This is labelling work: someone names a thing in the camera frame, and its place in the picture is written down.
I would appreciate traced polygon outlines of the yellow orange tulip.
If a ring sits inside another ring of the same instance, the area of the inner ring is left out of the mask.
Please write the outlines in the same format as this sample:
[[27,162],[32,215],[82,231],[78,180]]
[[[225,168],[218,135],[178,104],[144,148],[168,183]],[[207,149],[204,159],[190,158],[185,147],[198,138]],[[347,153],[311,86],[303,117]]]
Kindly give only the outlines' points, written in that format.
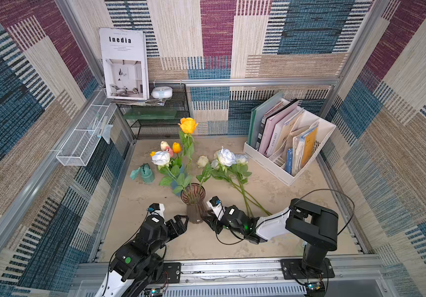
[[179,154],[182,151],[182,147],[179,143],[174,142],[172,146],[173,153]]

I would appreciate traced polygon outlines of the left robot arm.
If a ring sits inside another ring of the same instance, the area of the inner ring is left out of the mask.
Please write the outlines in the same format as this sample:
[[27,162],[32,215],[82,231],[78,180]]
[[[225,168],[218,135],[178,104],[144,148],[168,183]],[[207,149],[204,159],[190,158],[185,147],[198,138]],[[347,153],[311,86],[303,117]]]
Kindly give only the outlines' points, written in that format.
[[187,231],[189,218],[176,215],[165,221],[158,212],[144,219],[135,236],[119,247],[109,262],[97,297],[160,296],[168,283],[178,283],[180,264],[164,264],[167,243]]

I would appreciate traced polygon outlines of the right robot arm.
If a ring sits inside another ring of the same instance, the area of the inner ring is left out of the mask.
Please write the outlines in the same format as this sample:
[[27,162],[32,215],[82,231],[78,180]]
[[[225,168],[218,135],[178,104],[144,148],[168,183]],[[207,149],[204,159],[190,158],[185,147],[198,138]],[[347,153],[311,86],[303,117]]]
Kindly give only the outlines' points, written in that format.
[[277,236],[293,234],[307,244],[303,257],[287,267],[294,276],[305,278],[334,277],[330,251],[337,250],[338,213],[301,199],[292,199],[283,211],[268,217],[252,218],[233,205],[224,207],[218,197],[207,202],[209,210],[202,216],[215,234],[230,230],[241,234],[242,240],[255,245],[265,243]]

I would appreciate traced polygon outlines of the orange rose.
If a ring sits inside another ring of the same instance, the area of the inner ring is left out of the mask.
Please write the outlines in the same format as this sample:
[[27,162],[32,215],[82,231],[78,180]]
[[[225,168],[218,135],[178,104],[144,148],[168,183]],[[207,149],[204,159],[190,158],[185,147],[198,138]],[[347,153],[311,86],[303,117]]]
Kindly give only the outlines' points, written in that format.
[[194,194],[192,193],[192,175],[190,175],[190,167],[192,163],[194,153],[194,137],[198,123],[193,118],[182,118],[180,120],[180,140],[183,144],[182,161],[184,172],[182,173],[182,179],[179,179],[179,185],[183,188],[183,193],[187,195],[188,202],[191,204],[194,202]]

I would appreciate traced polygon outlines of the blue cylindrical vase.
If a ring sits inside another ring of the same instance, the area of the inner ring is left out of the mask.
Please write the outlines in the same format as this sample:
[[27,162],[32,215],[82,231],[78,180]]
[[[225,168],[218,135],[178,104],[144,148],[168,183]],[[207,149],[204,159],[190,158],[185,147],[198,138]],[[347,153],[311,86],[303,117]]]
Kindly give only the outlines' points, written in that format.
[[192,177],[189,168],[186,165],[174,165],[170,169],[172,174],[171,188],[175,195],[180,196],[181,193],[191,184]]

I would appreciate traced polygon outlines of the pink tulip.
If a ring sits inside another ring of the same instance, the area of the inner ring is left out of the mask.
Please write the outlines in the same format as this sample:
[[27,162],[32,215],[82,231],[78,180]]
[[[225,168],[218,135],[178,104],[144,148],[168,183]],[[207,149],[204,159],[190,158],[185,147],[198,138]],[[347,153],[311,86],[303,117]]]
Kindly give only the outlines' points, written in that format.
[[170,155],[171,158],[174,156],[174,151],[173,151],[173,149],[171,147],[167,147],[166,148],[166,152],[169,153],[169,155]]

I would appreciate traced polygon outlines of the white tulip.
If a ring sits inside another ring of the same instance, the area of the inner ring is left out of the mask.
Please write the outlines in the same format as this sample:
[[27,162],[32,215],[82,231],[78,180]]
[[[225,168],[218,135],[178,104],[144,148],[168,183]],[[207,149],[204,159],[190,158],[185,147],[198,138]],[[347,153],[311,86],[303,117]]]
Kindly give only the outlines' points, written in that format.
[[166,151],[170,148],[169,144],[166,141],[161,142],[161,151]]

